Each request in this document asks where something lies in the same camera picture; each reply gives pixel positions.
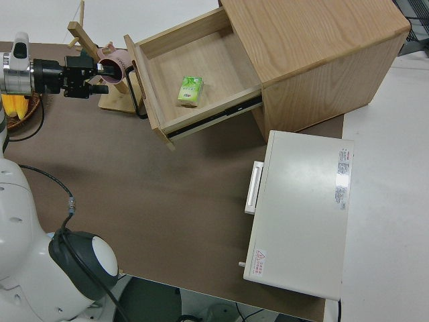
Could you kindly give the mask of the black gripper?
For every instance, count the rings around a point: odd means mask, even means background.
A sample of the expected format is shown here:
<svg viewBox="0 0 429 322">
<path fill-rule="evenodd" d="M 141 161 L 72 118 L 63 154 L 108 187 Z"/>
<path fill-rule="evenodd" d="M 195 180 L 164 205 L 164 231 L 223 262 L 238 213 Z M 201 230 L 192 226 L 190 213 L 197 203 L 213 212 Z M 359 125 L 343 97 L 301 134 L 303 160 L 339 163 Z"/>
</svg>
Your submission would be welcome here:
<svg viewBox="0 0 429 322">
<path fill-rule="evenodd" d="M 65 65 L 55 60 L 34 59 L 34 91 L 42 94 L 59 94 L 71 98 L 87 99 L 90 95 L 108 94 L 107 85 L 88 83 L 96 75 L 115 75 L 114 66 L 95 64 L 90 56 L 66 56 Z"/>
</svg>

